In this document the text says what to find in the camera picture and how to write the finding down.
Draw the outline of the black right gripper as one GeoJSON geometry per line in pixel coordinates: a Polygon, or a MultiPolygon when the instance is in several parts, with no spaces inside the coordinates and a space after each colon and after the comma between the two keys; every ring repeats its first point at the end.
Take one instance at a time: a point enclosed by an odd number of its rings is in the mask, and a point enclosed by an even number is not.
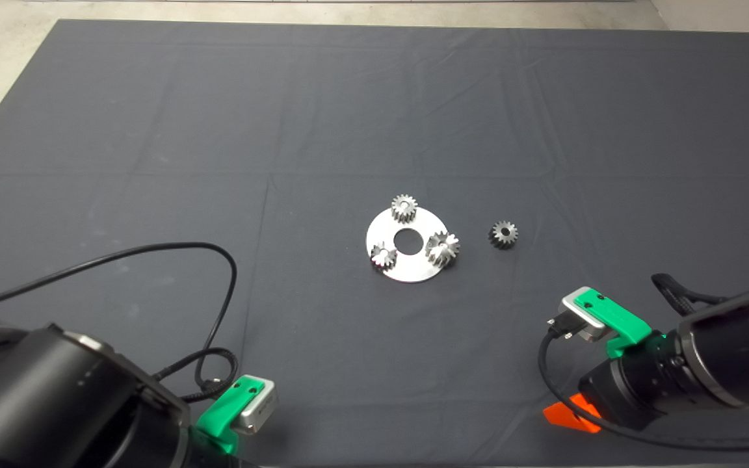
{"type": "MultiPolygon", "coordinates": [[[[689,409],[689,395],[672,376],[671,335],[653,333],[642,343],[607,359],[579,380],[571,402],[595,418],[634,430],[644,430],[657,419],[689,409]]],[[[554,426],[596,434],[598,424],[580,418],[562,402],[543,409],[554,426]]]]}

